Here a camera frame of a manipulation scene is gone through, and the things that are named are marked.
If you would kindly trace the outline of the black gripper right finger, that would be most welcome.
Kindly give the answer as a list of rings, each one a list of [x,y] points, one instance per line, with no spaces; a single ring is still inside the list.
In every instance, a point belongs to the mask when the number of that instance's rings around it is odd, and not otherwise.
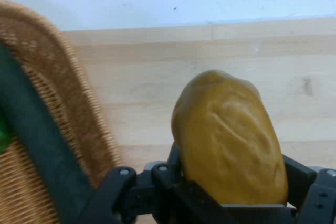
[[[283,157],[288,178],[288,203],[296,207],[295,223],[335,223],[335,170],[318,171]]]

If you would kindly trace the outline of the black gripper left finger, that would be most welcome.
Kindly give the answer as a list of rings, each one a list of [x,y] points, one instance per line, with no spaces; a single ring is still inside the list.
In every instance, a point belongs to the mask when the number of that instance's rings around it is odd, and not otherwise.
[[[89,223],[136,223],[151,215],[156,223],[220,223],[226,214],[210,195],[181,174],[172,146],[167,162],[153,162],[140,174],[131,167],[110,171],[89,203]]]

